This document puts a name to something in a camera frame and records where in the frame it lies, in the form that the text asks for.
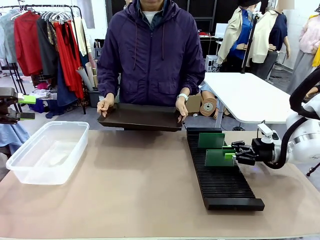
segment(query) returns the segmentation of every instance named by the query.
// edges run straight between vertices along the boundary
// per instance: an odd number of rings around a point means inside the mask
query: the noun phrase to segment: hand
[[[248,48],[248,45],[246,45],[246,44],[244,44],[244,43],[241,43],[241,44],[238,44],[237,46],[236,46],[236,49],[238,49],[238,50],[247,50],[247,48]]]
[[[102,99],[97,104],[97,112],[102,116],[107,116],[107,110],[115,104],[115,95],[113,93],[108,93],[104,99]]]
[[[180,96],[175,102],[175,107],[181,114],[178,118],[178,123],[180,123],[181,121],[184,122],[186,117],[188,116],[188,110],[186,108],[186,99],[183,96]]]
[[[269,51],[273,52],[275,50],[277,50],[276,46],[269,44]]]
[[[214,111],[214,115],[213,115],[213,119],[214,120],[217,120],[218,113],[219,113],[219,108],[216,108],[215,111]]]
[[[286,59],[289,59],[291,57],[291,49],[287,48],[286,49]]]

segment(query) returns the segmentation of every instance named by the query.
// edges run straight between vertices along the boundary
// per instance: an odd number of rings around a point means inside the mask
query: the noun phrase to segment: gray coat
[[[16,47],[14,36],[15,20],[11,18],[19,13],[11,9],[7,14],[0,16],[0,58],[7,59],[9,63],[16,63]]]

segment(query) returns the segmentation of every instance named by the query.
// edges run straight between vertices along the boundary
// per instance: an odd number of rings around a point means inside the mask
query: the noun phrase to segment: cardboard box
[[[201,98],[201,93],[189,96],[188,101],[186,101],[185,104],[189,115],[198,114],[200,112]]]

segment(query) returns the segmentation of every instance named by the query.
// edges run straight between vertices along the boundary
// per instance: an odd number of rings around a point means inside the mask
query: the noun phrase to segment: paper roll
[[[92,67],[91,67],[91,63],[90,62],[87,62],[85,64],[85,67],[86,67],[86,71],[88,73],[88,78],[91,82],[91,86],[95,86],[95,82],[94,82],[94,74],[92,73]]]
[[[88,90],[93,91],[94,90],[93,85],[91,84],[85,69],[82,66],[80,66],[78,70],[76,70],[76,72],[82,77],[82,80],[84,81],[84,84],[86,85]]]
[[[96,66],[96,74],[98,75],[98,65],[97,65],[97,62],[98,62],[98,59],[94,60],[95,61],[95,66]]]
[[[94,81],[94,85],[96,87],[98,87],[98,76],[97,75],[93,75],[93,81]]]

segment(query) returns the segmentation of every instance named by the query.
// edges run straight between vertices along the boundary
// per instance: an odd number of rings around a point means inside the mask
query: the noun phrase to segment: wristwatch
[[[176,99],[178,99],[179,97],[184,97],[184,98],[185,98],[185,101],[188,101],[188,98],[189,98],[189,97],[188,97],[186,94],[184,94],[184,93],[180,93]]]

